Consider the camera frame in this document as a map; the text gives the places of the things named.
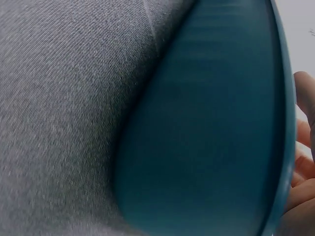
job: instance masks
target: gray knit fabric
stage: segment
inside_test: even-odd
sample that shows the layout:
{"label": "gray knit fabric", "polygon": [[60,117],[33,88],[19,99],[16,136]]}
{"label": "gray knit fabric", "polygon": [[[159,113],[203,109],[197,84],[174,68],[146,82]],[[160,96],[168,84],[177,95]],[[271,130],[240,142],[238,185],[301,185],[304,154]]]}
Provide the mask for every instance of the gray knit fabric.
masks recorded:
{"label": "gray knit fabric", "polygon": [[0,0],[0,235],[138,235],[111,163],[193,0]]}

